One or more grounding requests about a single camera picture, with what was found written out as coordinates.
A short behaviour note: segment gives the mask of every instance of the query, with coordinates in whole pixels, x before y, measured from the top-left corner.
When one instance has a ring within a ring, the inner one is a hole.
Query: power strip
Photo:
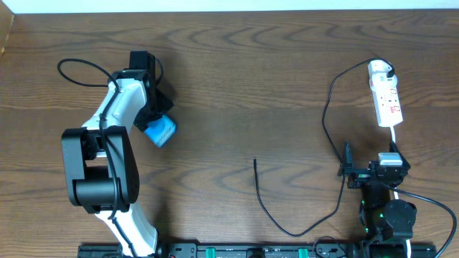
[[[387,77],[392,68],[382,60],[368,64],[370,88],[373,92],[374,109],[381,127],[393,127],[403,121],[397,91],[397,76]]]

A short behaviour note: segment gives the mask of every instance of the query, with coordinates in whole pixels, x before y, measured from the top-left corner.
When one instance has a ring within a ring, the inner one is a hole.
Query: white wall
[[[15,14],[140,11],[459,9],[459,0],[3,0]]]

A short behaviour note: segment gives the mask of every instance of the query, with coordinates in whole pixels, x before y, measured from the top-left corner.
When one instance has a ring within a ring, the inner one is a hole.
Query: blue object
[[[162,118],[151,121],[147,124],[148,128],[143,132],[160,148],[176,131],[176,125],[163,115]]]

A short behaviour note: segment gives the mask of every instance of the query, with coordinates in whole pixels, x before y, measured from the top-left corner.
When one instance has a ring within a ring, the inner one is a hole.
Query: wooden table
[[[397,144],[412,164],[400,188],[459,213],[459,11],[283,11],[177,14],[18,15],[0,67],[0,256],[74,257],[81,243],[112,243],[107,226],[68,200],[60,136],[95,112],[106,89],[73,85],[57,63],[90,60],[113,72],[147,49],[166,70],[178,132],[158,149],[133,128],[139,201],[163,239],[201,242],[356,241],[360,191],[345,189],[333,211],[336,160],[321,127],[335,75],[375,55],[397,68],[404,122]],[[69,64],[76,80],[105,83]],[[349,140],[365,166],[385,151],[365,66],[335,86],[326,118],[341,150]],[[451,228],[442,209],[415,199],[415,242],[441,247]],[[456,237],[444,257],[459,255]]]

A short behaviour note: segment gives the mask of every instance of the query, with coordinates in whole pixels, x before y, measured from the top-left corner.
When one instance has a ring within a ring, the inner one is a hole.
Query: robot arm
[[[128,134],[136,125],[158,147],[175,132],[175,124],[164,113],[173,103],[156,89],[155,57],[148,52],[131,52],[129,68],[113,74],[101,106],[81,128],[62,135],[65,175],[70,201],[103,220],[129,257],[146,257],[156,251],[158,233],[136,202],[139,175]],[[113,159],[118,182],[118,203],[108,166],[89,166],[86,161],[106,157],[99,131],[100,114],[111,101],[103,123],[103,134]],[[108,219],[114,207],[117,212]]]

